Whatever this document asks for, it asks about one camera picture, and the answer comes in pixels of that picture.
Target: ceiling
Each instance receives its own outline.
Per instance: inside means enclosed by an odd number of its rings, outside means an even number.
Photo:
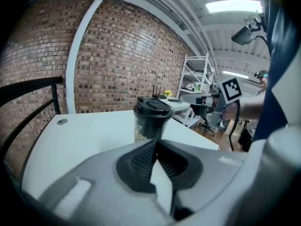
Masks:
[[[256,13],[233,11],[210,14],[206,3],[220,0],[146,1],[176,22],[202,54],[209,52],[211,64],[218,71],[217,80],[229,77],[222,73],[224,70],[240,73],[249,76],[251,80],[240,80],[247,96],[254,96],[261,89],[259,81],[253,75],[258,70],[269,69],[269,51],[266,44],[256,39],[248,45],[240,46],[231,40],[236,32],[249,23],[246,18],[258,17]]]

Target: wooden floor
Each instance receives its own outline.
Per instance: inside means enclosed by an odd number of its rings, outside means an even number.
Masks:
[[[210,131],[206,131],[205,133],[204,129],[195,129],[194,126],[190,129],[206,137],[207,139],[215,142],[217,145],[219,145],[221,151],[231,151],[229,135],[226,132],[220,131],[217,128],[212,128],[212,130],[215,132],[215,136],[213,137],[212,132]],[[235,132],[232,134],[231,137],[234,151],[237,152],[240,152],[240,144],[238,143],[239,137],[240,135],[235,134]]]

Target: small plant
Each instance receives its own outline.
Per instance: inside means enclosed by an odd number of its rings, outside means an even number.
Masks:
[[[164,96],[172,96],[173,93],[171,92],[171,90],[165,90],[163,93]]]

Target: white table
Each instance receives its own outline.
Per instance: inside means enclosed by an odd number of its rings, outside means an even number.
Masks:
[[[190,104],[186,102],[177,103],[177,102],[171,102],[168,99],[160,99],[160,101],[164,102],[165,104],[168,104],[171,107],[171,109],[175,112],[188,110],[190,107]]]
[[[61,119],[67,123],[58,125]],[[22,190],[38,199],[59,177],[92,155],[134,142],[133,111],[56,115],[40,135],[24,170]],[[218,150],[218,145],[169,120],[163,139]]]
[[[177,111],[185,111],[182,114],[174,115],[173,118],[182,123],[184,126],[190,127],[193,124],[195,124],[197,121],[199,121],[199,117],[194,118],[194,113],[192,112],[192,116],[189,117],[189,114],[191,113],[192,109],[190,108],[190,104],[186,102],[177,103],[177,102],[171,102],[168,99],[160,99],[165,104],[168,104],[174,112]]]

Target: black railing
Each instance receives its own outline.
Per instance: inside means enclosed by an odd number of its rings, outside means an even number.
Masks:
[[[23,96],[27,93],[33,92],[37,89],[41,89],[47,86],[51,86],[52,99],[41,105],[38,109],[33,111],[28,115],[17,127],[9,134],[5,139],[3,144],[0,146],[0,161],[3,161],[6,152],[8,151],[10,145],[13,143],[14,139],[23,130],[23,128],[42,110],[44,110],[50,104],[54,104],[55,113],[60,114],[60,107],[57,98],[56,85],[63,82],[62,77],[51,77],[44,79],[37,79],[31,81],[23,81],[20,83],[15,83],[11,85],[6,85],[0,88],[0,107],[4,104]]]

